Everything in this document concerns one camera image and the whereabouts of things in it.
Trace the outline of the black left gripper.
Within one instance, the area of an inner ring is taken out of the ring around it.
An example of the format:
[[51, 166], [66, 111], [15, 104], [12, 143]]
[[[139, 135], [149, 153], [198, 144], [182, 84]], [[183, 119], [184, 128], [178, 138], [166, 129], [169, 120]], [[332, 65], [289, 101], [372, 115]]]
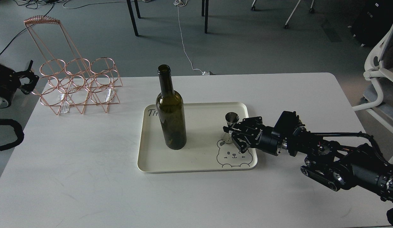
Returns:
[[[33, 60], [30, 60], [26, 70], [15, 72], [13, 69], [0, 64], [0, 97], [4, 98], [7, 102], [11, 102], [17, 88], [25, 95], [30, 94], [35, 89], [40, 79], [40, 77], [33, 72], [32, 66]], [[22, 84], [21, 80], [26, 78], [29, 81]]]

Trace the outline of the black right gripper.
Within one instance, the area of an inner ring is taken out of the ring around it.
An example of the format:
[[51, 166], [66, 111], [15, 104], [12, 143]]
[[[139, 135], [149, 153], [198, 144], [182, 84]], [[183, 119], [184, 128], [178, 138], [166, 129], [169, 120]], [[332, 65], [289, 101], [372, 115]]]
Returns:
[[282, 138], [279, 133], [274, 133], [273, 129], [263, 125], [262, 117], [244, 118], [232, 127], [223, 127], [225, 133], [231, 133], [233, 143], [241, 154], [249, 148], [255, 148], [278, 156]]

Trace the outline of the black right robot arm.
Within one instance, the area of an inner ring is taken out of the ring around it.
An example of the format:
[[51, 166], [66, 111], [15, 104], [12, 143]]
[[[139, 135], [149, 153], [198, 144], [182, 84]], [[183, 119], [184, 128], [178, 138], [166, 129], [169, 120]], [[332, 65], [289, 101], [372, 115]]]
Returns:
[[333, 191], [360, 186], [393, 202], [393, 164], [383, 158], [374, 137], [362, 132], [307, 131], [296, 112], [283, 111], [274, 127], [261, 117], [244, 118], [234, 112], [225, 115], [223, 131], [240, 153], [249, 148], [274, 156], [281, 150], [295, 157], [306, 154], [301, 172]]

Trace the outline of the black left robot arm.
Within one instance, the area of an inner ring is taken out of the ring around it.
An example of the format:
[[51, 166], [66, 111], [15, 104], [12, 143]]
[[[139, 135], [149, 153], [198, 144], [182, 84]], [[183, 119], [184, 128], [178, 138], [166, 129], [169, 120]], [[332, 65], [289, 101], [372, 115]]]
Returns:
[[[40, 77], [34, 73], [32, 65], [33, 60], [30, 60], [24, 71], [14, 71], [14, 69], [0, 64], [0, 109], [5, 109], [12, 105], [17, 90], [20, 90], [25, 95], [33, 92]], [[18, 121], [0, 117], [0, 126], [11, 127], [16, 136], [13, 142], [0, 145], [0, 151], [12, 149], [23, 142], [23, 128]]]

